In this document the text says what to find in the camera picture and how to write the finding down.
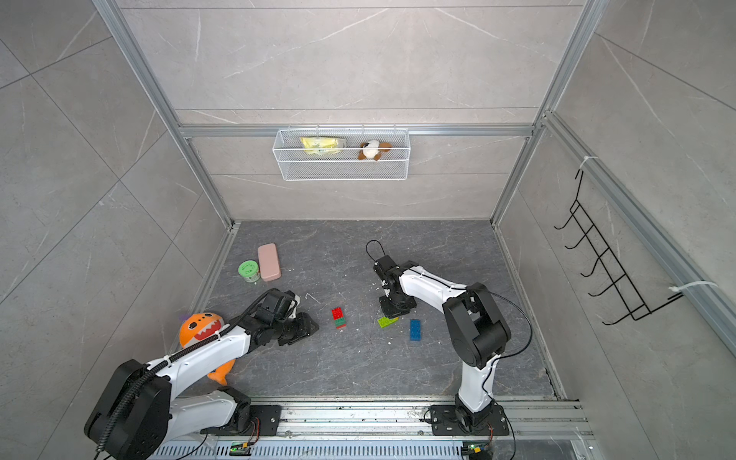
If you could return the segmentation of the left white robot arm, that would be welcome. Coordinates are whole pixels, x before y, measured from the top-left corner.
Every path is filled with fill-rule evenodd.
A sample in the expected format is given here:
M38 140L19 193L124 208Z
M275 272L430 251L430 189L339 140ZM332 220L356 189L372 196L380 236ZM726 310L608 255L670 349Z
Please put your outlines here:
M184 396L202 378L276 341L289 346L319 326L298 308L292 291L268 289L229 321L196 314L183 324L183 345L149 362L128 360L113 372L84 425L95 454L110 459L148 459L161 445L197 433L205 440L246 436L255 443L274 435L281 406L255 406L251 398L216 378L209 394Z

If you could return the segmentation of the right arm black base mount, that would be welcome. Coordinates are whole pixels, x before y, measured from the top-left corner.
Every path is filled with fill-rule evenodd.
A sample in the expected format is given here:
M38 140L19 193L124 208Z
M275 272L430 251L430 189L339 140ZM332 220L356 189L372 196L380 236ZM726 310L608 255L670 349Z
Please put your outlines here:
M504 408L495 400L472 412L456 396L452 404L430 406L422 421L431 425L434 436L507 436L511 431Z

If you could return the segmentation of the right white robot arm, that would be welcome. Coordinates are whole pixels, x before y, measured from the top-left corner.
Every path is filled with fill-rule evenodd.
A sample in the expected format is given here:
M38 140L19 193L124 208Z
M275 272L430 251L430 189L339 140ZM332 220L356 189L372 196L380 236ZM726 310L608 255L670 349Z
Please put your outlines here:
M397 264L388 255L375 260L373 270L383 287L379 304L385 317L407 315L419 301L442 312L450 343L463 361L458 407L468 414L484 411L493 399L496 366L512 338L490 291L481 283L443 279L411 261Z

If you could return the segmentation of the blue lego brick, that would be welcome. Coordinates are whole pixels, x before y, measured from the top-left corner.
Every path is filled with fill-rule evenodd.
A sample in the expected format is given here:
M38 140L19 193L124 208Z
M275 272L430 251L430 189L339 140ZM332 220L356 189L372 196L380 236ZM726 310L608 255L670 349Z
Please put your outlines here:
M422 340L422 324L419 319L412 319L409 322L409 340L412 342Z

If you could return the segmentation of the lime green lego brick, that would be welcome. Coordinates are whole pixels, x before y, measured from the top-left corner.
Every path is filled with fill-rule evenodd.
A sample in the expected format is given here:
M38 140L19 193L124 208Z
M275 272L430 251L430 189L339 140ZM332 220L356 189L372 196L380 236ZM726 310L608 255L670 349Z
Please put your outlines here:
M384 329L394 323L396 323L399 320L399 318L388 318L388 317L381 317L378 319L378 324L381 327L381 329Z

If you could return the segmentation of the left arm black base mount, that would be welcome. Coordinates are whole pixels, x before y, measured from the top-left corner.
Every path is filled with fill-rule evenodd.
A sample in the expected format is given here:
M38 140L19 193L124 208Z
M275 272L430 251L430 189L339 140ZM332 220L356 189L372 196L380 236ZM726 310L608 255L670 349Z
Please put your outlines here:
M230 421L222 427L201 429L200 434L215 436L275 436L280 424L282 406L238 406Z

